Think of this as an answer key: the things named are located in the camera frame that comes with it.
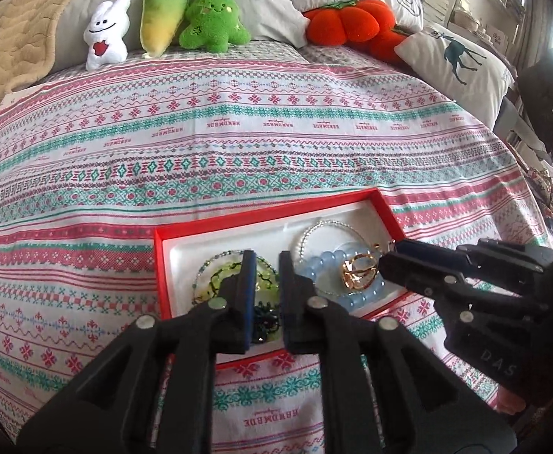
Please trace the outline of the right hand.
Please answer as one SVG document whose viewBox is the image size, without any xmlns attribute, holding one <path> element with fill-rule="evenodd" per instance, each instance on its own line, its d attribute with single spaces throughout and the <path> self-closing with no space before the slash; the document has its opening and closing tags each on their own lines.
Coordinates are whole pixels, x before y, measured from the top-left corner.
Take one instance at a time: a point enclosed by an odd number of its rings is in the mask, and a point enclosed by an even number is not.
<svg viewBox="0 0 553 454">
<path fill-rule="evenodd" d="M 527 408 L 527 403 L 503 387 L 499 387 L 497 392 L 496 410 L 506 415 L 516 415 L 522 413 Z"/>
</svg>

